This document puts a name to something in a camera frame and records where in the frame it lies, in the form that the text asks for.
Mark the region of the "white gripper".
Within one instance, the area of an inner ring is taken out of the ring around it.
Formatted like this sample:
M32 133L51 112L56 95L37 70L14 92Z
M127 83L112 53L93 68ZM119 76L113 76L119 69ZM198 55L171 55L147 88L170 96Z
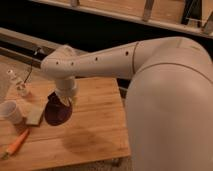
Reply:
M74 77L55 80L55 93L60 98L60 102L65 106L71 106L77 94L77 83Z

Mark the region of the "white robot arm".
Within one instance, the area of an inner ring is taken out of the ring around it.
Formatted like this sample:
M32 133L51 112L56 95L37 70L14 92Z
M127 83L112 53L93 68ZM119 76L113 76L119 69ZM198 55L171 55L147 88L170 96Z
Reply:
M73 78L130 81L125 101L134 171L213 171L213 60L185 37L137 41L77 56L68 45L41 63L56 94Z

